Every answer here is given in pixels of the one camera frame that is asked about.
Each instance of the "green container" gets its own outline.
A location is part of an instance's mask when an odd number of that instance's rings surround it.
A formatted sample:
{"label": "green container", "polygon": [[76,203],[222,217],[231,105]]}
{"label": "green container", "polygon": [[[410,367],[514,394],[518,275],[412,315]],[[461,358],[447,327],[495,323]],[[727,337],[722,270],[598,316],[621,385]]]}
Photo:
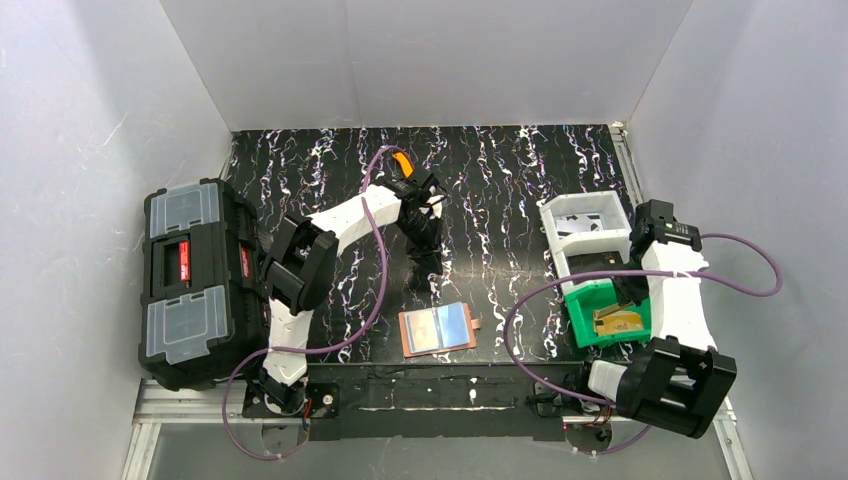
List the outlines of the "green container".
{"label": "green container", "polygon": [[571,328],[574,330],[574,338],[578,347],[597,345],[608,347],[618,342],[640,342],[645,343],[651,339],[651,301],[645,300],[638,307],[630,307],[625,310],[636,312],[642,316],[642,325],[645,329],[640,332],[616,333],[615,335],[598,336],[592,328],[592,315],[595,310],[608,307],[616,302],[615,287],[612,283],[601,283],[586,285],[575,290],[565,297],[565,305],[568,308],[568,316],[571,317]]}

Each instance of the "black tabletop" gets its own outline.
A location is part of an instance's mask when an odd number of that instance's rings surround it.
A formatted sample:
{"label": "black tabletop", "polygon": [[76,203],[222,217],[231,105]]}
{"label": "black tabletop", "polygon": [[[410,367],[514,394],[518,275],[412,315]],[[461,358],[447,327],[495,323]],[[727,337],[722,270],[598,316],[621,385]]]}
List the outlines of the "black tabletop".
{"label": "black tabletop", "polygon": [[[271,233],[286,211],[308,215],[355,195],[364,165],[382,145],[404,148],[448,189],[444,275],[414,275],[403,235],[387,227],[389,283],[378,322],[352,348],[310,362],[510,362],[501,339],[506,313],[534,286],[555,278],[539,206],[563,193],[614,190],[625,212],[632,211],[604,125],[243,131],[234,142],[226,180],[257,206]],[[378,171],[400,175],[393,162],[387,157]],[[310,347],[340,342],[365,321],[379,288],[378,258],[373,236],[342,254],[330,297],[312,319]],[[477,347],[405,359],[398,313],[460,301],[483,321]],[[621,359],[633,348],[577,348],[562,296],[553,289],[520,314],[512,343],[528,363],[582,360],[590,353]]]}

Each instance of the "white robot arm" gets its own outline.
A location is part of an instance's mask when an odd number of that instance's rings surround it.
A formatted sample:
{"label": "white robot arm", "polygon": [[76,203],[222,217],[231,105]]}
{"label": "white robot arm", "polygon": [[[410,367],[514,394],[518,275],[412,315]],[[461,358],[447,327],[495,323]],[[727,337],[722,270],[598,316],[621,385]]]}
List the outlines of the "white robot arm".
{"label": "white robot arm", "polygon": [[[407,236],[407,254],[436,274],[441,264],[441,200],[436,178],[417,168],[399,180],[378,179],[336,207],[303,217],[286,215],[260,274],[269,289],[270,346],[305,349],[314,309],[332,287],[336,258],[345,248],[372,232],[362,208],[368,204],[380,227],[396,224]],[[279,403],[306,374],[302,353],[269,352],[263,362],[265,387]]]}
{"label": "white robot arm", "polygon": [[708,267],[698,229],[678,223],[670,203],[636,209],[630,236],[631,270],[681,272],[675,277],[616,277],[614,311],[651,301],[651,340],[620,365],[594,360],[588,389],[616,404],[619,414],[698,438],[736,378],[736,362],[721,355],[701,304],[701,280],[683,272]]}

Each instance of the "white plastic tray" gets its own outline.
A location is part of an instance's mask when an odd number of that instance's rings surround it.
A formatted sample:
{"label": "white plastic tray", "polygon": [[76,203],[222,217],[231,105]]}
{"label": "white plastic tray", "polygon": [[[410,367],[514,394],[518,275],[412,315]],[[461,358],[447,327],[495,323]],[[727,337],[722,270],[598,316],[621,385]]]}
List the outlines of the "white plastic tray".
{"label": "white plastic tray", "polygon": [[[630,223],[614,191],[560,195],[542,205],[539,211],[559,278],[571,274],[568,257],[574,255],[618,252],[623,262],[630,260]],[[563,237],[557,230],[557,219],[570,215],[597,216],[599,218],[594,223],[599,228]],[[606,279],[589,280],[582,282],[580,287],[609,282]],[[576,289],[574,282],[560,285],[563,296]]]}

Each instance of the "small card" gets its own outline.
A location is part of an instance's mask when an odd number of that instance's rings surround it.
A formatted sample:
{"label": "small card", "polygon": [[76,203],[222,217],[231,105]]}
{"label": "small card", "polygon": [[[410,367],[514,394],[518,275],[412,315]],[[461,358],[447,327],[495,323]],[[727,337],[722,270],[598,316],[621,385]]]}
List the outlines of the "small card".
{"label": "small card", "polygon": [[572,233],[594,232],[603,230],[601,216],[597,213],[578,213],[574,215],[560,215],[554,217],[557,234],[567,237]]}
{"label": "small card", "polygon": [[452,303],[398,315],[403,355],[414,357],[477,346],[465,303]]}
{"label": "small card", "polygon": [[616,333],[641,332],[645,329],[642,316],[630,311],[615,312],[604,318],[595,318],[593,327],[599,337]]}

